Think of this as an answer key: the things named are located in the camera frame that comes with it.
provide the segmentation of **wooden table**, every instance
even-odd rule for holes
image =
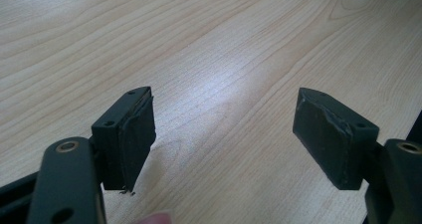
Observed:
[[[404,138],[422,107],[422,0],[0,0],[0,185],[124,92],[157,140],[109,223],[361,223],[292,134],[299,87]]]

